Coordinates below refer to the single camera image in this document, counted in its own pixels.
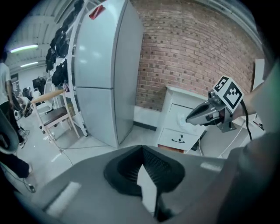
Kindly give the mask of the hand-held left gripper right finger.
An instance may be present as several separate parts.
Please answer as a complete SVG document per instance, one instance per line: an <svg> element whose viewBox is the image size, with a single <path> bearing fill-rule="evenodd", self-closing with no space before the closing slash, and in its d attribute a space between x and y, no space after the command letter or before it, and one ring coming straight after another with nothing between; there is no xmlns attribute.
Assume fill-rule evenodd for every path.
<svg viewBox="0 0 280 224"><path fill-rule="evenodd" d="M223 198L213 187L221 159L142 147L143 224L216 224Z"/></svg>

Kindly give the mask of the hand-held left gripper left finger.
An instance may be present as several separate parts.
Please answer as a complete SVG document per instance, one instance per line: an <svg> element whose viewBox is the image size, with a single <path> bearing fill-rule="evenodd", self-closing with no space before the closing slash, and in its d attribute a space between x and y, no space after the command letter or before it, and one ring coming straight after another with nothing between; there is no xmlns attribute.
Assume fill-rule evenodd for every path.
<svg viewBox="0 0 280 224"><path fill-rule="evenodd" d="M47 183L41 190L41 208L48 209L70 182L80 184L59 220L64 224L153 224L154 218L137 196L118 193L104 178L107 163L131 148L82 160Z"/></svg>

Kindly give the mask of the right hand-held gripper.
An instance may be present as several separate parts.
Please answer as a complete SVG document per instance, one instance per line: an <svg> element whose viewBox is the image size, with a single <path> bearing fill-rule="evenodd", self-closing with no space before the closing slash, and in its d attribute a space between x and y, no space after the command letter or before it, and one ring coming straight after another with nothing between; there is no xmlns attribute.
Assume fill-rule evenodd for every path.
<svg viewBox="0 0 280 224"><path fill-rule="evenodd" d="M194 108L185 121L194 126L216 125L223 133L235 130L232 117L243 96L232 78L222 76L208 92L208 101Z"/></svg>

